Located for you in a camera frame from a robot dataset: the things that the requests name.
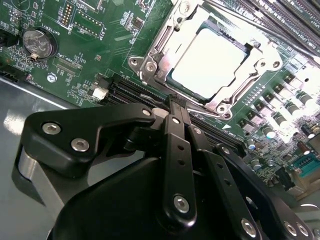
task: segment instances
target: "mounting hole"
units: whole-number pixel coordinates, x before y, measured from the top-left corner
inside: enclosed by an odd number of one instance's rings
[[[217,163],[216,165],[217,165],[219,168],[221,168],[221,169],[224,168],[224,166],[223,166],[221,163]]]
[[[137,60],[135,60],[135,59],[131,59],[130,63],[131,63],[133,66],[137,66],[137,64],[138,64]]]
[[[225,115],[223,115],[223,118],[224,119],[230,119],[231,118],[231,115],[229,113],[226,113]]]
[[[227,184],[229,187],[231,186],[231,182],[228,179],[224,179],[225,184]]]
[[[274,63],[273,63],[273,67],[276,69],[277,67],[279,67],[280,66],[280,62],[279,61],[275,61]]]
[[[181,166],[186,165],[186,163],[185,163],[184,161],[182,161],[182,160],[178,160],[178,163],[179,163]]]

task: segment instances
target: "bolt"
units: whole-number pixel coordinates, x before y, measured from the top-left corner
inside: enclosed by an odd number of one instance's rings
[[[155,71],[156,67],[155,67],[155,65],[154,65],[151,61],[149,61],[149,62],[146,64],[146,69],[147,69],[149,72],[153,72],[153,71]]]
[[[250,237],[255,238],[257,236],[257,230],[252,225],[251,222],[249,222],[247,219],[242,218],[241,225],[243,227],[243,230],[248,234]]]
[[[320,230],[316,228],[313,230],[313,233],[316,239],[320,240]]]
[[[197,134],[201,134],[201,130],[197,127],[194,128],[194,131],[197,133]]]
[[[189,212],[190,206],[188,201],[183,196],[175,196],[173,199],[175,208],[183,214]]]
[[[179,123],[180,123],[179,119],[177,119],[177,118],[175,118],[175,117],[172,118],[172,121],[174,121],[176,124],[179,124]]]
[[[82,138],[73,139],[71,142],[71,147],[77,152],[86,152],[89,146],[89,143]]]
[[[284,221],[284,226],[292,236],[297,236],[297,231],[290,223],[288,223],[287,221]]]
[[[222,147],[222,151],[224,151],[226,154],[230,154],[229,149],[224,146]]]
[[[143,109],[142,112],[144,115],[151,116],[151,113],[148,110]]]
[[[48,80],[49,83],[55,83],[58,80],[57,76],[54,73],[49,73],[46,76],[46,79]]]
[[[42,130],[49,135],[56,135],[61,132],[61,128],[59,127],[59,125],[53,122],[43,124]]]
[[[307,229],[304,227],[304,226],[302,226],[300,223],[296,223],[296,225],[297,225],[297,227],[298,227],[298,229],[300,230],[300,232],[303,234],[303,235],[305,235],[306,237],[308,237],[309,236],[309,233],[308,233],[308,231],[307,231]]]

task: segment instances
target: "capacitor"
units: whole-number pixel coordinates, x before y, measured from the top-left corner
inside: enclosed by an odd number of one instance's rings
[[[250,149],[250,150],[255,150],[256,149],[256,144],[252,139],[248,139],[246,141],[246,145],[247,145],[248,149]]]
[[[316,104],[315,100],[311,96],[306,94],[306,93],[304,93],[301,96],[299,96],[298,99],[307,108],[312,108]]]
[[[296,105],[291,104],[289,106],[286,107],[286,109],[288,110],[288,112],[294,117],[294,118],[298,118],[301,116],[301,110],[300,108],[298,108]]]
[[[310,127],[308,127],[308,125],[306,124],[303,124],[300,129],[307,136],[308,139],[312,139],[315,136]]]
[[[267,139],[274,139],[276,137],[276,133],[269,126],[264,127],[262,129],[262,132],[266,136]]]
[[[251,166],[252,166],[252,169],[255,171],[257,171],[258,169],[260,169],[262,167],[262,165],[260,164],[258,159],[253,159],[251,161]]]
[[[275,186],[271,179],[269,179],[269,180],[266,182],[266,185],[267,185],[269,188],[272,188],[272,187]]]
[[[296,146],[301,150],[303,155],[308,155],[310,153],[310,149],[302,141],[299,141]]]
[[[272,180],[273,184],[278,184],[279,183],[279,178],[277,176],[273,176],[271,178],[271,180]]]
[[[280,126],[280,128],[287,128],[289,122],[283,116],[277,116],[273,118],[276,123]]]
[[[268,160],[267,164],[269,167],[273,167],[275,165],[275,162],[273,160]]]
[[[251,164],[247,164],[247,166],[250,168],[251,171],[253,171],[253,172],[255,171],[255,170],[252,168]]]

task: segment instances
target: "small chip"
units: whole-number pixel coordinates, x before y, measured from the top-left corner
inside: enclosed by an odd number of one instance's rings
[[[279,151],[279,152],[282,152],[282,151],[286,150],[286,148],[287,147],[285,145],[281,145],[276,150]]]
[[[89,89],[89,91],[86,94],[92,96],[94,94],[94,91],[92,89]]]
[[[140,29],[143,25],[144,21],[139,18],[139,17],[136,17],[135,20],[133,21],[133,25],[137,28],[137,29]]]
[[[289,160],[292,159],[292,156],[291,156],[290,154],[286,154],[286,155],[284,155],[284,156],[282,157],[282,159],[285,160],[285,161],[289,161]]]
[[[256,147],[257,149],[264,149],[264,148],[265,148],[265,146],[262,145],[262,144],[261,144],[260,142],[258,142],[258,141],[255,142],[255,147]]]

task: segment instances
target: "dimm slot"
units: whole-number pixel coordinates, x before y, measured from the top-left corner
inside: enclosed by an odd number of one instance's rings
[[[289,19],[286,19],[283,14],[281,14],[278,10],[275,10],[275,7],[269,3],[266,2],[264,0],[253,0],[253,2],[256,7],[263,12],[265,15],[269,16],[274,22],[276,22],[278,24],[278,26],[282,26],[284,29],[286,29],[287,32],[289,32],[292,37],[291,39],[295,39],[297,42],[299,42],[302,46],[304,46],[306,49],[308,49],[309,51],[311,51],[312,53],[318,55],[319,53],[317,52],[316,49],[314,49],[314,47],[310,46],[310,44],[312,45],[312,43],[309,41],[309,39],[303,34],[301,34],[301,32],[299,32],[297,29],[295,29],[294,26],[292,26],[292,21],[290,21]],[[271,9],[273,12],[275,12],[276,14],[278,14],[279,16],[281,16],[281,18],[284,19],[285,22],[287,22],[287,24],[285,24],[283,21],[281,21],[278,17],[276,17],[272,12],[270,12],[269,10],[266,10],[266,8],[264,6],[267,6],[267,8]]]
[[[309,28],[317,37],[320,37],[320,30],[315,25],[313,25],[310,21],[306,19],[306,17],[289,1],[280,1],[281,5],[283,5],[288,11],[291,11],[292,15],[294,15],[297,19],[299,19],[307,28]],[[310,14],[310,16],[314,19],[314,21],[318,22],[318,19],[314,15],[313,10],[308,10],[308,7],[303,1],[298,2],[297,5],[303,9],[306,13]]]

